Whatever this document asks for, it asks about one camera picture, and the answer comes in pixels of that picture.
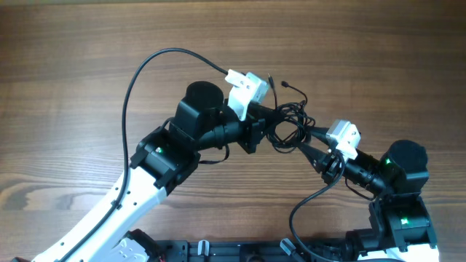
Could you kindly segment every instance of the cable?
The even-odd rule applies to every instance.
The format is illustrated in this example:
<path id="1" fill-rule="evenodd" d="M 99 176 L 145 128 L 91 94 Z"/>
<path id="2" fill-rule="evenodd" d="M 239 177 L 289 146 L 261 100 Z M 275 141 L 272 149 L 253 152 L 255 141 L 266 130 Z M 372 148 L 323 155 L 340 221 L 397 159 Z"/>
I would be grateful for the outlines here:
<path id="1" fill-rule="evenodd" d="M 73 255 L 110 217 L 110 215 L 120 206 L 121 201 L 123 196 L 125 195 L 126 192 L 126 187 L 127 187 L 127 182 L 129 180 L 129 163 L 128 163 L 128 144 L 127 144 L 127 136 L 126 136 L 126 111 L 127 111 L 127 106 L 128 106 L 128 100 L 130 99 L 130 94 L 131 90 L 133 89 L 134 83 L 136 82 L 136 79 L 139 76 L 139 73 L 143 70 L 144 66 L 152 60 L 154 57 L 167 53 L 167 52 L 182 52 L 188 55 L 191 55 L 199 60 L 201 60 L 204 63 L 207 63 L 209 66 L 212 68 L 216 69 L 217 71 L 223 73 L 223 74 L 228 74 L 228 72 L 225 69 L 222 69 L 221 67 L 217 66 L 216 64 L 210 62 L 207 58 L 198 55 L 195 52 L 189 51 L 187 49 L 182 49 L 182 48 L 166 48 L 166 49 L 161 49 L 152 55 L 149 55 L 148 58 L 146 58 L 141 65 L 138 67 L 136 72 L 133 75 L 133 78 L 131 79 L 130 85 L 127 88 L 126 95 L 125 95 L 125 100 L 123 102 L 123 110 L 122 110 L 122 142 L 123 142 L 123 161 L 124 161 L 124 171 L 123 171 L 123 183 L 122 187 L 120 189 L 120 192 L 118 194 L 118 197 L 112 202 L 111 208 L 107 211 L 107 213 L 102 217 L 102 219 L 73 247 L 71 248 L 61 259 L 60 262 L 66 261 L 68 258 L 70 258 L 71 255 Z"/>
<path id="2" fill-rule="evenodd" d="M 225 157 L 222 160 L 201 160 L 199 164 L 218 164 L 222 163 L 223 161 L 227 160 L 230 156 L 230 147 L 228 144 L 225 145 Z"/>
<path id="3" fill-rule="evenodd" d="M 271 76 L 269 76 L 269 83 L 271 84 L 272 91 L 274 92 L 275 105 L 277 105 L 277 93 L 275 92 L 275 85 L 273 84 L 273 78 Z M 304 96 L 304 100 L 300 103 L 291 102 L 282 104 L 278 107 L 276 106 L 275 110 L 280 112 L 282 119 L 277 121 L 268 130 L 265 130 L 264 133 L 266 133 L 267 140 L 272 144 L 273 148 L 277 152 L 282 154 L 289 154 L 293 152 L 297 145 L 303 140 L 310 142 L 310 136 L 307 137 L 307 129 L 309 127 L 314 127 L 315 119 L 313 119 L 311 116 L 308 116 L 304 110 L 304 107 L 308 102 L 306 94 L 304 94 L 301 90 L 292 87 L 287 82 L 283 81 L 282 86 L 289 87 L 292 90 L 302 94 Z M 286 138 L 282 139 L 277 134 L 276 129 L 277 126 L 283 122 L 294 124 L 296 126 L 296 130 L 294 130 Z"/>
<path id="4" fill-rule="evenodd" d="M 335 177 L 335 179 L 333 180 L 332 183 L 328 184 L 328 186 L 320 189 L 319 191 L 313 193 L 312 195 L 308 196 L 307 198 L 301 200 L 294 208 L 293 210 L 291 210 L 291 213 L 290 213 L 290 218 L 289 218 L 289 226 L 290 226 L 290 230 L 291 230 L 291 233 L 293 234 L 294 238 L 296 239 L 296 241 L 298 242 L 299 246 L 301 246 L 302 250 L 306 251 L 307 253 L 309 253 L 311 255 L 311 257 L 313 258 L 319 258 L 323 261 L 329 261 L 329 262 L 335 262 L 334 260 L 331 260 L 331 259 L 328 259 L 328 258 L 324 258 L 323 256 L 321 255 L 318 255 L 314 252 L 312 252 L 302 241 L 301 241 L 301 238 L 299 238 L 298 234 L 296 233 L 296 230 L 294 229 L 294 226 L 293 226 L 293 218 L 294 218 L 294 215 L 296 213 L 296 211 L 298 211 L 298 209 L 300 207 L 302 207 L 303 205 L 305 205 L 306 203 L 308 203 L 309 201 L 313 200 L 314 198 L 320 196 L 321 194 L 325 193 L 327 190 L 329 190 L 330 188 L 332 188 L 333 186 L 335 186 L 341 179 L 341 177 L 343 176 L 343 173 L 344 173 L 344 168 L 346 167 L 346 164 L 344 162 L 344 158 L 343 158 L 343 155 L 337 151 L 336 152 L 336 157 L 338 157 L 340 163 L 341 163 L 341 169 L 338 173 L 338 175 Z M 366 262 L 402 262 L 398 259 L 392 259 L 392 258 L 376 258 L 376 259 L 368 259 L 368 260 L 364 260 Z"/>
<path id="5" fill-rule="evenodd" d="M 351 190 L 353 193 L 357 194 L 359 197 L 362 197 L 362 198 L 364 198 L 364 199 L 366 199 L 368 201 L 372 201 L 372 200 L 374 200 L 376 198 L 376 197 L 370 198 L 368 196 L 366 197 L 363 194 L 361 194 L 360 192 L 358 192 L 356 189 L 352 188 L 350 185 L 348 185 L 348 178 L 347 177 L 344 178 L 344 184 L 347 185 L 347 188 L 349 190 Z"/>

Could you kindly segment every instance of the wooden table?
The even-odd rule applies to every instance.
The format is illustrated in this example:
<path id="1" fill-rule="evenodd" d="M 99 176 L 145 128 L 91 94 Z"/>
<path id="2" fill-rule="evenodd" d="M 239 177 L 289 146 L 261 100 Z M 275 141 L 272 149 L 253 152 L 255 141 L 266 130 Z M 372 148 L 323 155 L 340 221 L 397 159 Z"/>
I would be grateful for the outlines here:
<path id="1" fill-rule="evenodd" d="M 466 256 L 466 5 L 453 1 L 257 1 L 0 9 L 0 260 L 58 241 L 122 171 L 120 114 L 140 62 L 192 49 L 224 68 L 268 73 L 309 96 L 318 126 L 350 119 L 360 149 L 380 157 L 397 139 L 427 148 L 422 196 L 442 261 Z M 130 151 L 175 113 L 189 83 L 228 93 L 192 57 L 163 55 L 136 83 Z M 299 101 L 279 88 L 279 103 Z M 272 96 L 265 105 L 271 106 Z M 205 159 L 221 158 L 209 150 Z M 136 227 L 154 239 L 278 240 L 288 215 L 323 187 L 299 152 L 201 166 Z M 302 208 L 302 236 L 368 228 L 368 203 L 343 183 Z"/>

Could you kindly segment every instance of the wooden surface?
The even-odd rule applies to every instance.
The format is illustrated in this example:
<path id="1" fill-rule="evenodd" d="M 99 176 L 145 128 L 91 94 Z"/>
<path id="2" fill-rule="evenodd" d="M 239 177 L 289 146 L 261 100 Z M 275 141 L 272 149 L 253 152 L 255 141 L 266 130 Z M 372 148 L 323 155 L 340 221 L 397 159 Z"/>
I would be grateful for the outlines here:
<path id="1" fill-rule="evenodd" d="M 317 125 L 350 119 L 360 149 L 375 157 L 397 139 L 424 145 L 431 176 L 422 196 L 442 261 L 463 261 L 465 14 L 455 1 L 405 0 L 0 9 L 0 260 L 47 249 L 107 192 L 122 171 L 120 114 L 134 70 L 158 49 L 184 47 L 303 89 Z M 230 89 L 186 55 L 146 67 L 130 100 L 132 152 L 196 80 Z M 263 141 L 248 156 L 234 145 L 227 162 L 199 167 L 136 227 L 154 239 L 282 239 L 293 206 L 322 186 L 299 152 L 278 154 Z M 302 236 L 367 228 L 367 204 L 340 183 L 299 211 L 296 228 Z"/>

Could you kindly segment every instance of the white arm segment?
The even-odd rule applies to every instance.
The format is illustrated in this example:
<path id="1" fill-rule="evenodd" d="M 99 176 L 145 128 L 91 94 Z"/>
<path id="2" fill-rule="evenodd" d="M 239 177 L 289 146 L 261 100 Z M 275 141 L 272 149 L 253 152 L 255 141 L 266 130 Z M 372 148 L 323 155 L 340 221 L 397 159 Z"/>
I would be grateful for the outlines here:
<path id="1" fill-rule="evenodd" d="M 119 177 L 110 192 L 67 235 L 48 250 L 36 256 L 33 262 L 60 260 L 107 213 L 111 207 L 111 202 L 117 198 L 119 191 L 122 190 L 122 181 L 123 175 Z M 157 189 L 154 183 L 155 178 L 142 168 L 130 169 L 127 192 L 123 196 L 121 208 L 115 210 L 68 261 L 102 261 L 141 216 L 167 197 L 165 188 Z"/>

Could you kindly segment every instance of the white plastic part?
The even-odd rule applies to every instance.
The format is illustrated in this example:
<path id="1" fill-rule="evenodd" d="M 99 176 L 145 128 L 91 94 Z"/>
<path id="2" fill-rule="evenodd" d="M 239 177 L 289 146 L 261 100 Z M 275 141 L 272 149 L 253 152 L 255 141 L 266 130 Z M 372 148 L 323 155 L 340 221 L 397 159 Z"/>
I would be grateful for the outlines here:
<path id="1" fill-rule="evenodd" d="M 343 154 L 344 161 L 356 159 L 356 148 L 361 140 L 356 125 L 347 120 L 337 119 L 325 136 L 331 145 L 336 143 L 335 149 Z"/>
<path id="2" fill-rule="evenodd" d="M 205 256 L 209 256 L 209 252 L 210 252 L 210 243 L 209 241 L 207 240 L 201 240 L 198 242 L 197 244 L 197 255 L 205 255 Z"/>
<path id="3" fill-rule="evenodd" d="M 111 202 L 117 198 L 121 189 L 123 175 L 102 200 L 97 203 L 83 219 L 60 241 L 42 254 L 36 256 L 34 262 L 50 262 L 60 260 L 74 245 L 79 242 L 107 213 Z M 122 207 L 115 210 L 107 221 L 68 259 L 76 262 L 102 261 L 110 250 L 126 234 L 128 229 L 141 216 L 150 211 L 167 197 L 165 188 L 154 186 L 155 178 L 137 167 L 130 169 L 127 192 L 122 199 Z"/>
<path id="4" fill-rule="evenodd" d="M 135 240 L 124 238 L 110 250 L 102 262 L 147 262 L 148 259 L 149 255 L 144 247 Z"/>
<path id="5" fill-rule="evenodd" d="M 394 258 L 405 262 L 439 262 L 440 254 L 437 248 L 430 248 L 429 244 L 409 245 L 407 252 L 401 252 L 399 248 L 394 247 L 380 251 L 368 252 L 367 256 L 359 256 L 358 261 L 364 261 L 373 258 Z"/>
<path id="6" fill-rule="evenodd" d="M 228 97 L 228 106 L 233 109 L 240 121 L 244 121 L 249 103 L 251 101 L 262 103 L 269 90 L 269 83 L 251 72 L 243 75 L 232 69 L 228 70 L 225 80 L 233 84 L 232 91 L 230 91 Z"/>

